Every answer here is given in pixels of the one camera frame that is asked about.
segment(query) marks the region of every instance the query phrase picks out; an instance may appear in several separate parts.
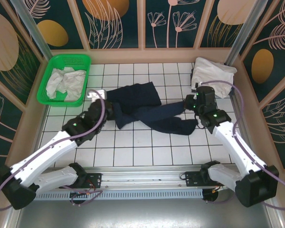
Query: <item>cable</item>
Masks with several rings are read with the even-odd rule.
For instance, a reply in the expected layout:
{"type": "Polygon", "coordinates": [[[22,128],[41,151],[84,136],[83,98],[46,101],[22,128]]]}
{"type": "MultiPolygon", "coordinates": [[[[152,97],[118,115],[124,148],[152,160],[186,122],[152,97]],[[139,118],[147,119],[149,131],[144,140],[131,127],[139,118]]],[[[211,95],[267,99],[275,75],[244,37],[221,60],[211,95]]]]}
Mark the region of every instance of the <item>cable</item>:
{"type": "MultiPolygon", "coordinates": [[[[243,118],[244,115],[244,99],[242,96],[242,93],[240,92],[240,90],[233,85],[232,83],[226,82],[226,81],[222,81],[222,80],[214,80],[214,81],[208,81],[208,82],[202,82],[201,85],[206,85],[206,84],[210,84],[210,83],[225,83],[228,84],[230,86],[232,86],[239,94],[240,96],[240,100],[241,100],[241,111],[240,111],[240,116],[239,119],[237,119],[237,121],[235,122],[233,129],[232,129],[232,133],[233,136],[235,138],[235,140],[237,141],[238,145],[241,147],[241,149],[244,151],[244,153],[248,156],[248,158],[257,166],[259,167],[262,171],[264,171],[265,173],[267,173],[269,176],[271,176],[272,178],[274,178],[276,181],[280,182],[281,184],[283,184],[285,186],[285,181],[283,181],[282,179],[278,178],[277,176],[273,175],[271,172],[269,172],[267,169],[265,169],[262,165],[260,165],[259,163],[257,163],[257,161],[255,161],[253,159],[253,157],[248,153],[248,151],[245,149],[245,147],[242,145],[242,143],[240,142],[240,140],[238,139],[237,135],[236,135],[236,126],[238,125],[238,122],[243,118]]],[[[277,210],[285,210],[285,208],[282,207],[276,207],[270,204],[267,204],[265,202],[262,202],[263,205],[273,208],[273,209],[277,209],[277,210]]]]}
{"type": "MultiPolygon", "coordinates": [[[[37,157],[39,157],[41,154],[43,154],[45,151],[47,151],[49,148],[51,147],[54,147],[55,145],[57,145],[58,143],[61,143],[65,140],[71,140],[71,139],[77,139],[77,138],[80,138],[80,137],[83,137],[87,134],[90,134],[91,132],[95,131],[97,129],[97,127],[102,123],[103,119],[104,119],[104,116],[105,116],[105,102],[103,100],[103,98],[101,97],[101,95],[96,91],[96,90],[91,90],[93,92],[95,92],[99,98],[100,98],[100,103],[101,103],[101,114],[100,114],[100,118],[98,120],[98,122],[96,123],[96,125],[91,128],[90,130],[82,133],[82,134],[78,134],[78,135],[74,135],[74,136],[70,136],[70,137],[67,137],[67,138],[64,138],[64,139],[60,139],[52,144],[50,144],[48,147],[44,148],[43,150],[41,150],[39,153],[37,153],[34,157],[32,157],[31,159],[29,159],[24,165],[22,165],[17,171],[15,171],[13,174],[11,174],[1,185],[0,185],[0,191],[2,191],[3,187],[13,178],[15,177],[21,170],[23,170],[25,167],[28,166],[28,164],[30,164],[32,161],[34,161],[37,157]]],[[[76,191],[76,192],[80,192],[78,190],[74,190],[72,188],[69,188],[69,187],[66,187],[66,186],[63,186],[64,188],[67,188],[67,189],[71,189],[73,191],[76,191]]],[[[0,211],[4,211],[4,210],[7,210],[9,208],[11,208],[12,205],[9,205],[5,208],[0,208],[0,211]]]]}

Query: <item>white tile floor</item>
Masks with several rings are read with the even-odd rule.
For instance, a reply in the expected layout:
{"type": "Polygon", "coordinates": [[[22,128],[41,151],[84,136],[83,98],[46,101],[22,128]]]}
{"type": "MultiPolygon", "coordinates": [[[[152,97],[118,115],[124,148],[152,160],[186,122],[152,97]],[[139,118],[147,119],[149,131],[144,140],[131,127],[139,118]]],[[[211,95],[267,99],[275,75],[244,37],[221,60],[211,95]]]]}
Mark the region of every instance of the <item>white tile floor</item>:
{"type": "MultiPolygon", "coordinates": [[[[89,88],[112,90],[152,81],[163,105],[175,103],[191,93],[192,66],[192,63],[91,65],[87,91],[89,88]]],[[[217,99],[217,104],[235,121],[229,98],[217,99]]],[[[47,143],[63,124],[87,110],[89,105],[90,101],[86,98],[80,107],[50,107],[39,146],[47,143]]],[[[192,119],[194,113],[185,111],[180,117],[192,119]]],[[[119,130],[114,121],[107,121],[92,141],[66,154],[53,166],[64,167],[72,162],[78,162],[83,167],[187,165],[211,160],[231,163],[220,141],[206,130],[197,128],[191,135],[181,136],[151,130],[141,122],[131,123],[119,130]]]]}

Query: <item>crumpled white cloth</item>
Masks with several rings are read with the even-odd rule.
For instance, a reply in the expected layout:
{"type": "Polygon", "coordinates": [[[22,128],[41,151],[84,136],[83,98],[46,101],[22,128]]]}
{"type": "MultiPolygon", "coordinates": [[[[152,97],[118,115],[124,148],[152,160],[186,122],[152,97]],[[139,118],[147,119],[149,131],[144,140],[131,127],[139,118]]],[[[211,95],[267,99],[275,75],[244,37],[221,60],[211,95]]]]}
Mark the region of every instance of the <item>crumpled white cloth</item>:
{"type": "MultiPolygon", "coordinates": [[[[208,82],[213,80],[227,81],[233,84],[233,76],[237,69],[231,66],[225,66],[220,63],[214,63],[204,58],[198,57],[195,60],[191,88],[195,90],[195,83],[208,82]]],[[[231,86],[225,83],[211,83],[207,86],[213,87],[215,95],[225,98],[231,91],[231,86]]]]}
{"type": "Polygon", "coordinates": [[[80,98],[86,77],[86,71],[75,71],[72,67],[63,70],[53,69],[47,82],[47,95],[50,99],[56,98],[56,91],[67,92],[65,101],[76,101],[80,98]]]}

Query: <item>white tile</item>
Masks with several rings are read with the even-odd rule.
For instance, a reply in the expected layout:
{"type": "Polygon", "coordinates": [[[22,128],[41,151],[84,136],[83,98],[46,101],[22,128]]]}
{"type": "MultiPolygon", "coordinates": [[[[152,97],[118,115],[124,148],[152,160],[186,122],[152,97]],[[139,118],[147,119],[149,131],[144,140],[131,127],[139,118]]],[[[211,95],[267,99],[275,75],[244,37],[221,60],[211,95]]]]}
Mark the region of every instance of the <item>white tile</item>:
{"type": "MultiPolygon", "coordinates": [[[[194,113],[186,113],[186,119],[187,120],[194,120],[195,119],[194,115],[195,115],[194,113]]],[[[199,122],[199,127],[200,128],[204,128],[203,125],[200,122],[200,118],[198,116],[196,116],[196,119],[199,122]]]]}
{"type": "Polygon", "coordinates": [[[87,140],[80,145],[80,148],[95,148],[96,147],[97,135],[94,136],[92,140],[87,140]]]}
{"type": "Polygon", "coordinates": [[[101,130],[102,131],[115,130],[115,120],[107,120],[101,130]]]}
{"type": "Polygon", "coordinates": [[[92,64],[90,66],[89,75],[103,75],[104,74],[104,64],[92,64]]]}
{"type": "Polygon", "coordinates": [[[105,91],[111,91],[117,89],[117,87],[103,87],[105,91]]]}
{"type": "Polygon", "coordinates": [[[149,74],[163,74],[162,63],[149,63],[149,74]]]}
{"type": "Polygon", "coordinates": [[[172,165],[171,147],[153,147],[154,165],[172,165]]]}
{"type": "Polygon", "coordinates": [[[153,165],[152,147],[134,148],[134,165],[153,165]]]}
{"type": "Polygon", "coordinates": [[[160,99],[166,99],[166,89],[164,86],[156,86],[155,89],[160,99]]]}
{"type": "Polygon", "coordinates": [[[87,111],[91,105],[92,101],[84,101],[83,111],[87,111]]]}
{"type": "Polygon", "coordinates": [[[153,82],[154,86],[164,86],[165,81],[163,75],[149,75],[150,82],[153,82]]]}
{"type": "Polygon", "coordinates": [[[189,146],[172,147],[173,165],[192,165],[189,146]]]}
{"type": "Polygon", "coordinates": [[[206,130],[207,133],[207,139],[209,145],[222,145],[223,143],[218,140],[216,137],[214,137],[213,134],[211,134],[208,130],[206,130]]]}
{"type": "Polygon", "coordinates": [[[115,131],[101,131],[97,135],[97,148],[114,147],[115,131]]]}
{"type": "Polygon", "coordinates": [[[216,101],[218,109],[224,110],[225,112],[234,112],[230,98],[218,98],[216,101]]]}
{"type": "Polygon", "coordinates": [[[95,149],[82,149],[78,148],[76,152],[75,162],[82,167],[93,167],[95,149]]]}
{"type": "Polygon", "coordinates": [[[177,63],[164,63],[163,71],[165,74],[178,74],[179,73],[177,63]]]}
{"type": "Polygon", "coordinates": [[[208,145],[204,129],[195,129],[193,133],[189,135],[189,141],[191,146],[208,145]]]}
{"type": "Polygon", "coordinates": [[[180,86],[166,87],[167,99],[182,99],[180,86]]]}
{"type": "Polygon", "coordinates": [[[191,86],[182,86],[181,87],[182,97],[183,99],[186,99],[186,96],[189,94],[192,94],[191,92],[191,86]]]}
{"type": "Polygon", "coordinates": [[[152,146],[151,130],[134,131],[134,147],[152,146]]]}
{"type": "Polygon", "coordinates": [[[114,166],[133,166],[133,148],[115,148],[114,166]]]}
{"type": "Polygon", "coordinates": [[[66,108],[66,115],[79,115],[82,113],[84,104],[80,105],[79,107],[67,107],[66,108]]]}
{"type": "Polygon", "coordinates": [[[55,137],[56,134],[57,132],[43,132],[40,147],[43,147],[45,144],[47,144],[52,138],[55,137]]]}
{"type": "Polygon", "coordinates": [[[58,132],[61,131],[64,116],[49,116],[47,118],[45,132],[58,132]]]}
{"type": "Polygon", "coordinates": [[[103,76],[89,76],[87,80],[86,87],[102,87],[103,84],[103,76]]]}
{"type": "Polygon", "coordinates": [[[134,75],[134,84],[145,84],[149,82],[149,75],[134,75]]]}
{"type": "Polygon", "coordinates": [[[180,76],[179,74],[165,74],[165,84],[166,86],[180,86],[180,76]]]}
{"type": "Polygon", "coordinates": [[[176,115],[176,117],[179,117],[179,118],[180,118],[180,119],[182,119],[182,120],[185,120],[185,119],[186,119],[186,115],[185,115],[185,113],[182,113],[182,114],[176,115]]]}
{"type": "Polygon", "coordinates": [[[140,74],[148,74],[148,64],[147,63],[135,63],[134,64],[134,74],[140,75],[140,74]]]}
{"type": "Polygon", "coordinates": [[[134,130],[150,130],[150,127],[148,127],[141,121],[136,121],[134,122],[134,130]]]}
{"type": "Polygon", "coordinates": [[[113,166],[114,148],[96,149],[94,166],[113,166]]]}
{"type": "Polygon", "coordinates": [[[66,115],[63,120],[63,125],[65,125],[70,119],[74,119],[76,115],[66,115]]]}
{"type": "Polygon", "coordinates": [[[104,75],[103,87],[117,87],[118,75],[104,75]]]}
{"type": "Polygon", "coordinates": [[[133,63],[130,64],[119,64],[120,75],[132,75],[133,74],[133,63]]]}
{"type": "Polygon", "coordinates": [[[152,130],[152,143],[153,146],[171,146],[170,134],[152,130]]]}
{"type": "Polygon", "coordinates": [[[133,85],[133,75],[119,75],[118,87],[133,85]]]}
{"type": "Polygon", "coordinates": [[[230,157],[226,148],[221,146],[209,146],[211,159],[218,161],[220,163],[230,163],[230,157]]]}
{"type": "Polygon", "coordinates": [[[123,126],[122,129],[120,129],[121,131],[125,131],[125,130],[133,130],[133,123],[128,123],[125,126],[123,126]]]}
{"type": "Polygon", "coordinates": [[[101,87],[91,87],[91,88],[87,88],[86,92],[85,92],[85,101],[91,101],[91,98],[88,98],[87,95],[91,90],[101,90],[101,87]]]}
{"type": "Polygon", "coordinates": [[[189,146],[188,136],[171,134],[171,146],[189,146]]]}
{"type": "Polygon", "coordinates": [[[237,121],[235,113],[228,113],[228,116],[231,118],[232,123],[235,124],[237,121]]]}
{"type": "Polygon", "coordinates": [[[67,107],[53,107],[49,109],[48,115],[65,115],[67,107]]]}
{"type": "Polygon", "coordinates": [[[118,64],[105,64],[104,75],[117,75],[118,74],[118,64]]]}
{"type": "Polygon", "coordinates": [[[182,101],[182,99],[168,99],[167,104],[173,104],[182,101]]]}
{"type": "Polygon", "coordinates": [[[205,164],[211,161],[208,146],[191,146],[193,164],[205,164]]]}
{"type": "Polygon", "coordinates": [[[133,147],[133,131],[116,131],[115,147],[133,147]]]}
{"type": "Polygon", "coordinates": [[[66,167],[69,164],[74,163],[75,155],[76,149],[69,151],[55,162],[55,167],[66,167]]]}
{"type": "Polygon", "coordinates": [[[191,85],[191,79],[190,74],[180,74],[180,84],[182,86],[190,86],[191,85]]]}
{"type": "Polygon", "coordinates": [[[192,63],[178,63],[178,67],[180,74],[191,74],[191,70],[193,69],[192,63]]]}

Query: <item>black bracket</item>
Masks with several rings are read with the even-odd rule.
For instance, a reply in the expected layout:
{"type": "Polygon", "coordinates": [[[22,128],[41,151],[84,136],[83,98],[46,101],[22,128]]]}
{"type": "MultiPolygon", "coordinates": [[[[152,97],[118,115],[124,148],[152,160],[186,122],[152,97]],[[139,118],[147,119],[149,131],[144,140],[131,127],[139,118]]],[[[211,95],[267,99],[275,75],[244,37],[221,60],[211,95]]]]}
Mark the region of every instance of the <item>black bracket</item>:
{"type": "Polygon", "coordinates": [[[205,182],[200,171],[185,172],[184,178],[187,187],[223,186],[221,183],[212,180],[205,182]]]}

